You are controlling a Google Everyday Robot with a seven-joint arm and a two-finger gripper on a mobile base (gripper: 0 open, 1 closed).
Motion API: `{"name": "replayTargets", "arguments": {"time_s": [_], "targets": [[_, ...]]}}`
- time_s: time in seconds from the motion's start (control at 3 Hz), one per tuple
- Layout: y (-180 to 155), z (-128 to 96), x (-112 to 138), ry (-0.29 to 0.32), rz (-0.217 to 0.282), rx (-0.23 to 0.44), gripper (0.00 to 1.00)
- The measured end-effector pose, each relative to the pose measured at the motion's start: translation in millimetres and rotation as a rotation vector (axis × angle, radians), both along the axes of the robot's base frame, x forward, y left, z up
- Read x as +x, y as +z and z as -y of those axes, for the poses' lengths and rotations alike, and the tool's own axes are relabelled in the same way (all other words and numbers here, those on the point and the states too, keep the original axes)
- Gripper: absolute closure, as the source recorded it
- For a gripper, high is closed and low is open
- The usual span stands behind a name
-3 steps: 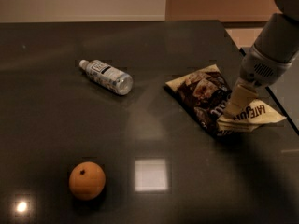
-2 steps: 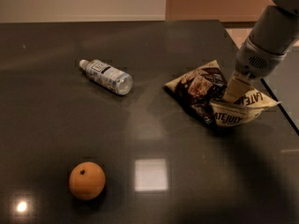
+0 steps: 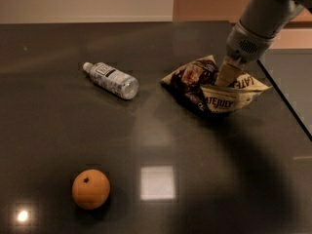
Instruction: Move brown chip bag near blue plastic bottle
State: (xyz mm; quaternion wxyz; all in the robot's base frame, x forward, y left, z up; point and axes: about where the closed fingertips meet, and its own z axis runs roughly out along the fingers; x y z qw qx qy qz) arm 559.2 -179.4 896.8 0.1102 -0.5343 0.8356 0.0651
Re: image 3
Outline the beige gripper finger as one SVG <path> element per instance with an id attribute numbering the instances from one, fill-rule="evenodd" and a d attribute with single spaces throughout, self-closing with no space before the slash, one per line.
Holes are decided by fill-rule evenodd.
<path id="1" fill-rule="evenodd" d="M 243 73 L 244 65 L 238 59 L 225 56 L 214 84 L 219 87 L 227 87 Z"/>

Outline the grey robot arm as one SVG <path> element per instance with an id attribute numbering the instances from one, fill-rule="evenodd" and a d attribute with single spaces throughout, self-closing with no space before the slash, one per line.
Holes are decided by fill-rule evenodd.
<path id="1" fill-rule="evenodd" d="M 245 65 L 258 60 L 303 9 L 311 11 L 312 0 L 250 0 L 227 38 L 215 84 L 227 87 L 234 82 Z"/>

